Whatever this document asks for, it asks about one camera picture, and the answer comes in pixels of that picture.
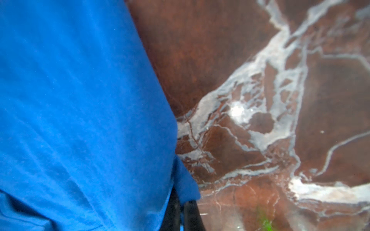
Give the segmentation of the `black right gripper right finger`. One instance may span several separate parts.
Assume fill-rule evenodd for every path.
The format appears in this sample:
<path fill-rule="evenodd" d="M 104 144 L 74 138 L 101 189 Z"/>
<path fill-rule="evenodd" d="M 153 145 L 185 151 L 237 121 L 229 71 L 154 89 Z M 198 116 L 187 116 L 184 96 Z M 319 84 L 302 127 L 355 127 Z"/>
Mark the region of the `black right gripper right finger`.
<path fill-rule="evenodd" d="M 183 215 L 184 231 L 206 231 L 195 200 L 184 204 Z"/>

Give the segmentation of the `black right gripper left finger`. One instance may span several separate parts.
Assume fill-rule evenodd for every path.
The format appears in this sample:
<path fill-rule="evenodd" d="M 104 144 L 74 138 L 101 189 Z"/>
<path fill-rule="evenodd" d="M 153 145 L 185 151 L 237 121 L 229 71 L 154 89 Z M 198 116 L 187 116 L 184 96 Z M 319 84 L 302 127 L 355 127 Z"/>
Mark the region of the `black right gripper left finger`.
<path fill-rule="evenodd" d="M 180 227 L 181 205 L 177 192 L 173 187 L 159 231 L 180 231 Z"/>

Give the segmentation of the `blue t shirt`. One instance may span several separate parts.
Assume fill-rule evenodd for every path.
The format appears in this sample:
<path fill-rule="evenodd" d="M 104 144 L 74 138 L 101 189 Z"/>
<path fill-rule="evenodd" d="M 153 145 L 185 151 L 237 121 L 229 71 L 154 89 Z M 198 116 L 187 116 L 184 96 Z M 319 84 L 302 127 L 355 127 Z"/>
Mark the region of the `blue t shirt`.
<path fill-rule="evenodd" d="M 1 230 L 184 230 L 177 131 L 124 1 L 1 1 Z"/>

